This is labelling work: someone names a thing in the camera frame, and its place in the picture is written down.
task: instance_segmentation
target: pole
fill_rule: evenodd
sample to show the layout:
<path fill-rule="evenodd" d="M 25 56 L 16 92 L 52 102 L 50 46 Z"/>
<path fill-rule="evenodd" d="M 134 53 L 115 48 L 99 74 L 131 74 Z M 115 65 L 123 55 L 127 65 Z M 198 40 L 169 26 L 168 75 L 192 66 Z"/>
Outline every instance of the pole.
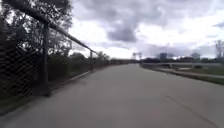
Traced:
<path fill-rule="evenodd" d="M 93 52 L 90 50 L 90 71 L 93 71 Z"/>
<path fill-rule="evenodd" d="M 42 73 L 42 86 L 43 86 L 43 92 L 44 96 L 50 96 L 51 91 L 48 87 L 48 42 L 49 42 L 49 25 L 44 24 L 44 39 L 43 39 L 43 73 Z"/>

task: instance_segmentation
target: chain-link fence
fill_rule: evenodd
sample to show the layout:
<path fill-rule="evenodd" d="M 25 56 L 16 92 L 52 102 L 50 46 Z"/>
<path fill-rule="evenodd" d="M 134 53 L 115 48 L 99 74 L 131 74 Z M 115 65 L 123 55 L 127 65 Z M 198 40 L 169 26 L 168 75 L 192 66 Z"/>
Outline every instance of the chain-link fence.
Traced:
<path fill-rule="evenodd" d="M 50 95 L 58 83 L 111 64 L 63 29 L 18 0 L 3 0 L 0 15 L 0 115 L 40 95 Z M 83 55 L 72 48 L 88 50 Z"/>

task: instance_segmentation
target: cloud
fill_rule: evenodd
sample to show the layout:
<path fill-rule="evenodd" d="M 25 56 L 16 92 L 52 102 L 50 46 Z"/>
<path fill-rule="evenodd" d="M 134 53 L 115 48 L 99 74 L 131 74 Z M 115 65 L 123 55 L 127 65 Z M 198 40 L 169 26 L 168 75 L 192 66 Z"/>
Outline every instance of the cloud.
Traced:
<path fill-rule="evenodd" d="M 135 33 L 130 28 L 118 28 L 116 31 L 108 32 L 108 37 L 111 40 L 136 42 Z"/>
<path fill-rule="evenodd" d="M 90 46 L 107 50 L 134 49 L 148 56 L 168 51 L 182 56 L 197 49 L 210 55 L 214 51 L 206 53 L 206 43 L 224 34 L 218 28 L 224 26 L 223 5 L 223 0 L 76 0 L 75 19 L 88 23 L 74 25 L 71 32 Z"/>

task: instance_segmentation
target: paved path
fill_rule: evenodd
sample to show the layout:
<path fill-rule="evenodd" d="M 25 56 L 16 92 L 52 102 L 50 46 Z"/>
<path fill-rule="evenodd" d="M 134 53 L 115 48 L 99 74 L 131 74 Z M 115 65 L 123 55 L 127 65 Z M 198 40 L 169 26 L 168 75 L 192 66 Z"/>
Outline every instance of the paved path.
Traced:
<path fill-rule="evenodd" d="M 141 69 L 109 67 L 43 99 L 4 128 L 223 128 L 224 88 Z"/>

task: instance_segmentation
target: sky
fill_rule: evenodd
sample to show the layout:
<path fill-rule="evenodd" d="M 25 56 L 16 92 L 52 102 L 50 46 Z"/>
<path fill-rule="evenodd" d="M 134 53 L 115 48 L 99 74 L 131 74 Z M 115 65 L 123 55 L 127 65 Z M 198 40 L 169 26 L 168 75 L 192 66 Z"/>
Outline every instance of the sky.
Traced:
<path fill-rule="evenodd" d="M 69 33 L 112 58 L 215 57 L 224 40 L 224 0 L 72 0 Z M 73 44 L 73 51 L 89 51 Z"/>

